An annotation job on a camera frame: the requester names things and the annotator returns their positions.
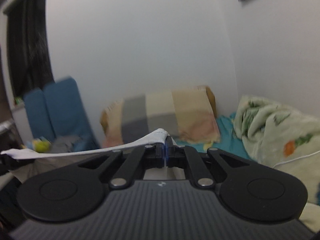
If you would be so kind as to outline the grey folded garment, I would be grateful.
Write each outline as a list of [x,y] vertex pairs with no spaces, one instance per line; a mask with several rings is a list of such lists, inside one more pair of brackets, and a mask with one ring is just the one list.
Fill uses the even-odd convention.
[[51,145],[49,153],[69,153],[73,152],[74,145],[81,138],[77,135],[58,137]]

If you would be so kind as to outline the green fleece blanket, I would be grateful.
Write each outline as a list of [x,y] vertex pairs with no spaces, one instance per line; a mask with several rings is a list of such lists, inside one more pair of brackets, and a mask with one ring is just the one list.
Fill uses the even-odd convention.
[[267,98],[244,95],[233,122],[249,157],[303,182],[307,204],[300,220],[319,231],[319,118]]

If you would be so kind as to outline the teal patterned bed sheet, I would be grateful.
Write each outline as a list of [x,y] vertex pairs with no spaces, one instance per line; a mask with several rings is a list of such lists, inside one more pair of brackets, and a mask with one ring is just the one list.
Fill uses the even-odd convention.
[[191,146],[201,153],[206,153],[208,148],[215,147],[223,151],[237,155],[241,158],[250,160],[250,157],[244,148],[242,140],[240,140],[235,135],[235,131],[233,128],[235,115],[236,113],[234,112],[229,116],[221,115],[216,119],[219,131],[220,131],[220,142],[215,142],[215,143],[210,142],[208,144],[204,144],[204,143],[195,144],[195,143],[189,143],[182,140],[175,140],[176,144]]

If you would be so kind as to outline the white t-shirt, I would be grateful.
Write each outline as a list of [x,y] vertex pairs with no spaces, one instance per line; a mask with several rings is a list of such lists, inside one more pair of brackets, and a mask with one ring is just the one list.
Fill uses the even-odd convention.
[[52,171],[79,161],[86,160],[90,157],[97,157],[105,152],[113,153],[115,150],[128,150],[138,146],[153,145],[156,143],[165,144],[165,140],[169,133],[162,128],[159,128],[146,136],[128,144],[101,148],[97,150],[87,150],[69,153],[37,153],[30,149],[9,149],[4,150],[1,154],[7,154],[16,160],[34,159],[32,164],[25,165],[16,170],[10,171],[20,182],[24,183],[27,179]]

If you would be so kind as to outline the yellow green plush toy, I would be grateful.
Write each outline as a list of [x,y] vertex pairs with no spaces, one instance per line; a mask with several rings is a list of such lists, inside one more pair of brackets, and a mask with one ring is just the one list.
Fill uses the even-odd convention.
[[44,137],[28,141],[23,148],[33,150],[37,153],[46,153],[50,150],[52,143]]

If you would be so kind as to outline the plaid pillow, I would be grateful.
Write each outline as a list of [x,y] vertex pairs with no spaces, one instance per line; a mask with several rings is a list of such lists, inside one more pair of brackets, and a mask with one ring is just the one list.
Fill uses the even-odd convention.
[[174,139],[213,144],[221,135],[215,95],[208,86],[165,90],[115,101],[105,108],[100,124],[104,147],[136,141],[162,128]]

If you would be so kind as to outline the blue covered chair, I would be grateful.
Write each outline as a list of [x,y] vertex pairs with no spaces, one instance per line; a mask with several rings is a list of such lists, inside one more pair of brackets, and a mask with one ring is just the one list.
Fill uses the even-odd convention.
[[99,148],[72,77],[35,88],[24,95],[23,101],[33,138],[52,143],[75,139],[73,152]]

